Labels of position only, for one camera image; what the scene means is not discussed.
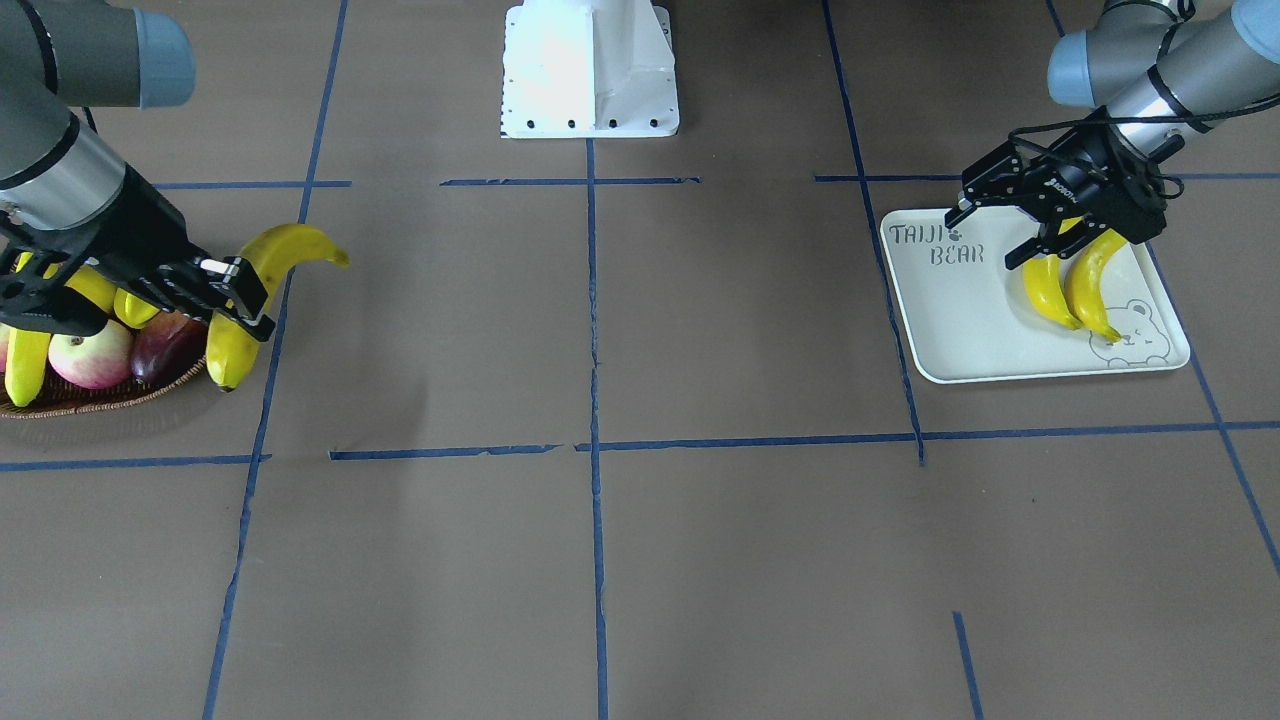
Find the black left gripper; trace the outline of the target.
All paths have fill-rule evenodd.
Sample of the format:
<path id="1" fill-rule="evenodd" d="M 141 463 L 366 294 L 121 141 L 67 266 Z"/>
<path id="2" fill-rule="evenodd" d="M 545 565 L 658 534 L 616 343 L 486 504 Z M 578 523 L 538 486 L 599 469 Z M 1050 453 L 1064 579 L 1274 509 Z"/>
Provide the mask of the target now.
<path id="1" fill-rule="evenodd" d="M 1012 272 L 1037 258 L 1070 259 L 1106 229 L 1144 243 L 1166 229 L 1167 205 L 1158 164 L 1114 126 L 1071 126 L 1050 143 L 1025 138 L 1025 152 L 1006 140 L 969 165 L 945 225 L 957 228 L 983 208 L 1033 219 L 1032 236 L 1004 256 Z"/>

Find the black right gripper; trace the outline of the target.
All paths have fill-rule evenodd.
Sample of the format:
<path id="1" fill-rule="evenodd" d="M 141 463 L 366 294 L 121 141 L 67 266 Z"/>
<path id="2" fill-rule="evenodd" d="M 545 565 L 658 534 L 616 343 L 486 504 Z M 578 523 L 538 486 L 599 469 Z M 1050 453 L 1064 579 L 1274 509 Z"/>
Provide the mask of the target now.
<path id="1" fill-rule="evenodd" d="M 186 219 L 143 179 L 128 179 L 100 214 L 70 229 L 3 220 L 3 323 L 51 334 L 92 336 L 108 314 L 70 287 L 83 266 L 166 313 L 207 323 L 211 288 L 221 313 L 260 343 L 276 323 L 270 295 L 247 258 L 207 258 L 189 242 Z"/>

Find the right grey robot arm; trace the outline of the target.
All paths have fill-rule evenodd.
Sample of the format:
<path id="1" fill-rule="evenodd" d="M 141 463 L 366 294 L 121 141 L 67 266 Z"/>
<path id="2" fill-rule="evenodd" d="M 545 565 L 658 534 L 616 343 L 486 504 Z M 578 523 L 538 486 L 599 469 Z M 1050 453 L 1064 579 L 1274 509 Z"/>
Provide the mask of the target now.
<path id="1" fill-rule="evenodd" d="M 105 1 L 5 1 L 1 31 L 3 323 L 99 333 L 106 311 L 70 286 L 87 266 L 166 313 L 268 340 L 257 266 L 192 243 L 182 213 L 87 117 L 186 104 L 196 61 L 182 26 Z"/>

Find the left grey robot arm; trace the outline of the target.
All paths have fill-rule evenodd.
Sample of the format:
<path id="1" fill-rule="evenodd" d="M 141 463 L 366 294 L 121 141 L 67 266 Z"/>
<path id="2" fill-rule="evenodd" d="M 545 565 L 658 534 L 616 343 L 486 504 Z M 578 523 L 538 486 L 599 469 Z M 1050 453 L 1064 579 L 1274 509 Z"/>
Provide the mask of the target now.
<path id="1" fill-rule="evenodd" d="M 1094 28 L 1066 35 L 1047 70 L 1056 102 L 1085 109 L 1011 129 L 966 168 L 954 228 L 986 208 L 1015 208 L 1037 224 L 1007 269 L 1068 259 L 1112 231 L 1144 243 L 1166 227 L 1171 178 L 1160 167 L 1224 120 L 1277 105 L 1277 4 L 1234 1 L 1198 22 L 1192 1 L 1107 1 Z"/>

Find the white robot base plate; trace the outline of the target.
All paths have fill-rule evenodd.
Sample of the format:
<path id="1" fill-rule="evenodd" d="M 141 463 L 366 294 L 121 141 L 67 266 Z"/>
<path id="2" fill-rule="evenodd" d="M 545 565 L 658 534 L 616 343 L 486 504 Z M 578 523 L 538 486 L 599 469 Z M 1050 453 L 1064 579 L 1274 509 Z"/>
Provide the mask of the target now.
<path id="1" fill-rule="evenodd" d="M 669 12 L 524 1 L 504 18 L 500 136 L 662 138 L 681 114 Z"/>

